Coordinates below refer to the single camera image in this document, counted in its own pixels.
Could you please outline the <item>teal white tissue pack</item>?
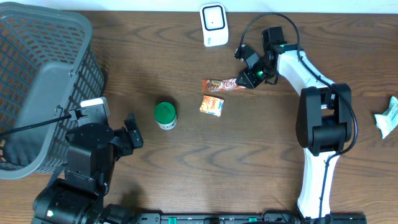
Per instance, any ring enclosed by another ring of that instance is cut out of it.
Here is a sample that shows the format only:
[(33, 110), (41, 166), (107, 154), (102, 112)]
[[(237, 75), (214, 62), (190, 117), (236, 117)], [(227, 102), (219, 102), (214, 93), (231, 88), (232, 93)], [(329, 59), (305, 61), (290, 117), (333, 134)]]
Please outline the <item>teal white tissue pack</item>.
[(389, 108), (383, 114), (375, 114), (376, 126), (381, 132), (383, 139), (389, 135), (397, 126), (397, 98), (392, 96)]

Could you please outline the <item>grey plastic mesh basket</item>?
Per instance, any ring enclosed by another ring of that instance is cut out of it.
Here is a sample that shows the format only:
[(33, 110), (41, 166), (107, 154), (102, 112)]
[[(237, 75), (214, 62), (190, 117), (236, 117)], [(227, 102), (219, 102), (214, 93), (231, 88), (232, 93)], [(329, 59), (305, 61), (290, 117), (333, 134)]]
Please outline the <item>grey plastic mesh basket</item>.
[(51, 172), (66, 161), (67, 119), (101, 96), (105, 77), (91, 22), (76, 12), (1, 4), (1, 178)]

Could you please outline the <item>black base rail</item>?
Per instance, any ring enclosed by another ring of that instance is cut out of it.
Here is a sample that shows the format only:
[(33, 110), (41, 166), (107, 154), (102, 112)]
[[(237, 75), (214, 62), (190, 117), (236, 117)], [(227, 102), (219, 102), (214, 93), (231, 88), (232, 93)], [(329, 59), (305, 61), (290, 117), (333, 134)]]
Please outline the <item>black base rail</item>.
[(136, 224), (367, 224), (365, 215), (358, 214), (332, 214), (324, 218), (301, 218), (294, 213), (279, 213), (275, 210), (267, 211), (262, 215), (176, 215), (142, 213), (137, 216)]

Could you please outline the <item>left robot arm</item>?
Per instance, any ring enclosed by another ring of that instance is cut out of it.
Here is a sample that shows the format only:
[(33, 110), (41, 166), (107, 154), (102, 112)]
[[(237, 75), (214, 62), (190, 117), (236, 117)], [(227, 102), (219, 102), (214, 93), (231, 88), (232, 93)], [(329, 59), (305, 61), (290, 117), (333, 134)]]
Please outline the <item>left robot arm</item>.
[(135, 223), (136, 214), (119, 205), (104, 205), (115, 163), (143, 146), (132, 113), (113, 130), (107, 119), (67, 131), (67, 163), (58, 167), (34, 201), (33, 224)]

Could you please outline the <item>orange snack packet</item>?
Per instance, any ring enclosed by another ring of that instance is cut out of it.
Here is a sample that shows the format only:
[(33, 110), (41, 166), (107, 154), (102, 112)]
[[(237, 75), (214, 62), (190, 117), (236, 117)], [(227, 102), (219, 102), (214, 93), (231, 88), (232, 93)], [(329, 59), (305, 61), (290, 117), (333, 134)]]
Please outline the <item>orange snack packet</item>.
[(200, 106), (202, 113), (211, 114), (220, 117), (223, 111), (224, 99), (214, 96), (203, 96), (203, 101)]

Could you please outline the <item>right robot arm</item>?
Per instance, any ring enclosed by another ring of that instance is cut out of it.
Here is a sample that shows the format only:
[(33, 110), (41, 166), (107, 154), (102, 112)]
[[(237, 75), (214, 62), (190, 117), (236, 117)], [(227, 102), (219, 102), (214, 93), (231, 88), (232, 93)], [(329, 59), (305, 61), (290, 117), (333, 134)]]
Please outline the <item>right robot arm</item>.
[(345, 143), (355, 137), (351, 89), (323, 76), (298, 43), (285, 41), (281, 27), (264, 30), (262, 44), (263, 56), (248, 45), (236, 49), (235, 58), (246, 63), (236, 83), (254, 89), (262, 82), (274, 85), (284, 77), (298, 93), (295, 132), (305, 160), (298, 217), (303, 223), (330, 223), (334, 169)]

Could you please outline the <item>green lid white jar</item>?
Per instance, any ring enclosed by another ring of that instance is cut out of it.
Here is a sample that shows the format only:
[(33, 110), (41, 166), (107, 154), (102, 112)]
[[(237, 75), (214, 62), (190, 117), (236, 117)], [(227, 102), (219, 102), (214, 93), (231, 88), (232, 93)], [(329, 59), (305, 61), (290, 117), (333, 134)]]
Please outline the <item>green lid white jar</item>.
[(159, 103), (154, 110), (154, 117), (158, 126), (163, 130), (171, 130), (177, 125), (177, 112), (169, 102)]

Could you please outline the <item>red chocolate bar wrapper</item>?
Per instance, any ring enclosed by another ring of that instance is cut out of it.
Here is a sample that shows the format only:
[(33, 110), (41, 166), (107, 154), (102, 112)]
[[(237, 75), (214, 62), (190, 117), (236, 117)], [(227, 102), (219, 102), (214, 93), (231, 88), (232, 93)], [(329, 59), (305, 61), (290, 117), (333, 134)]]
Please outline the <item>red chocolate bar wrapper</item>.
[(245, 89), (244, 86), (239, 86), (236, 83), (236, 80), (236, 78), (229, 78), (226, 80), (202, 80), (202, 92), (234, 91)]

